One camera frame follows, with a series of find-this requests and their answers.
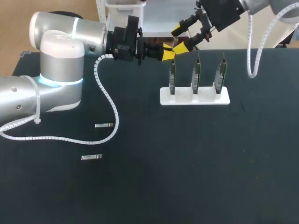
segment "small metal part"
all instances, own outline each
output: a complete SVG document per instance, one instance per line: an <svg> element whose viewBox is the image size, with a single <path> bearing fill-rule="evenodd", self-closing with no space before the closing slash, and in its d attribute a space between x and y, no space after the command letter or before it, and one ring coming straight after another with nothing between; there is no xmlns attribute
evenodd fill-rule
<svg viewBox="0 0 299 224"><path fill-rule="evenodd" d="M198 54L198 60L195 62L194 68L193 68L193 73L192 73L192 91L193 94L197 95L198 94L198 87L199 87L199 80L200 80L200 69L201 69L201 64L200 64L200 58Z"/></svg>
<svg viewBox="0 0 299 224"><path fill-rule="evenodd" d="M222 61L221 61L220 66L218 67L218 69L216 71L216 76L215 76L215 81L214 81L215 82L215 89L216 89L217 94L221 94L224 79L225 79L225 75L226 75L226 71L227 71L227 67L228 67L228 65L227 65L225 55L222 54Z"/></svg>
<svg viewBox="0 0 299 224"><path fill-rule="evenodd" d="M99 127L113 127L114 123L106 123L106 124L95 124L94 127L95 128L99 128Z"/></svg>
<svg viewBox="0 0 299 224"><path fill-rule="evenodd" d="M178 37L175 36L173 37L172 50L177 46L177 44L178 44Z"/></svg>
<svg viewBox="0 0 299 224"><path fill-rule="evenodd" d="M175 61L171 61L171 68L169 69L169 89L170 94L175 95L175 88L176 88L176 64Z"/></svg>
<svg viewBox="0 0 299 224"><path fill-rule="evenodd" d="M102 154L96 154L96 155L83 155L81 156L81 160L99 160L103 159Z"/></svg>
<svg viewBox="0 0 299 224"><path fill-rule="evenodd" d="M25 54L31 54L31 51L25 50L20 53L20 57L24 57Z"/></svg>

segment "dark tablecloth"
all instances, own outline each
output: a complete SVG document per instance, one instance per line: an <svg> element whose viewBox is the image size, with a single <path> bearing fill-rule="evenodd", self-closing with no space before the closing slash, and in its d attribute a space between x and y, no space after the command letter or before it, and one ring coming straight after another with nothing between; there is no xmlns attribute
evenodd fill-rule
<svg viewBox="0 0 299 224"><path fill-rule="evenodd" d="M200 52L201 85L212 85L222 52ZM299 49L265 50L255 79L246 74L245 50L224 52L230 105L161 106L169 62L106 60L100 79L120 115L111 141L0 138L0 223L299 223ZM196 57L177 57L177 86L190 85ZM7 133L108 136L111 129L94 129L114 122L94 81L94 62L85 59L78 108L42 114L40 125ZM39 72L39 54L32 53L14 75ZM100 153L102 160L80 160Z"/></svg>

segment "white holder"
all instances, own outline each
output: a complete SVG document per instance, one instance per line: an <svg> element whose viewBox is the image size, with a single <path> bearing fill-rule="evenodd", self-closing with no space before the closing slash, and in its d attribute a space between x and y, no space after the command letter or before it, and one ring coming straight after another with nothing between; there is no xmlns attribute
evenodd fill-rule
<svg viewBox="0 0 299 224"><path fill-rule="evenodd" d="M170 94L169 87L160 89L161 105L228 105L230 103L228 90L222 88L217 94L213 86L199 87L198 94L193 94L192 87L175 87L175 95Z"/></svg>

